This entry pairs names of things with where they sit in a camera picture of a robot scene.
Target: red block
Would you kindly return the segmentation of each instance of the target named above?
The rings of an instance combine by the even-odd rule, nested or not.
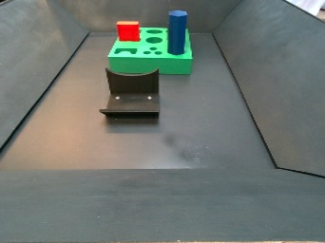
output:
[[[120,42],[139,41],[139,23],[138,21],[116,22],[118,39]]]

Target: black holder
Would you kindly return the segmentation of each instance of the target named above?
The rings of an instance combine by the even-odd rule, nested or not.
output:
[[[107,116],[159,115],[159,70],[138,75],[106,70],[111,96],[99,111]]]

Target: blue cylinder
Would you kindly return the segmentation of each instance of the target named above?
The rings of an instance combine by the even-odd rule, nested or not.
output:
[[[187,12],[173,10],[168,13],[167,53],[182,55],[186,52]]]

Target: green block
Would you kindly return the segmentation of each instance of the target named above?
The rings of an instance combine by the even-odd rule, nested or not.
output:
[[[167,53],[167,28],[140,28],[139,42],[115,41],[108,54],[110,69],[122,73],[146,73],[159,69],[160,74],[190,74],[191,49],[189,33],[186,53]]]

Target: circular hole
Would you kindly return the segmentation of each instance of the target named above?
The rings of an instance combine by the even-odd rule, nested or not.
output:
[[[159,37],[150,37],[146,39],[146,42],[151,43],[151,44],[156,44],[156,43],[160,43],[163,41],[162,38]]]
[[[160,34],[160,33],[163,33],[163,31],[158,30],[158,29],[150,29],[150,30],[147,30],[147,33],[150,33],[150,34]]]

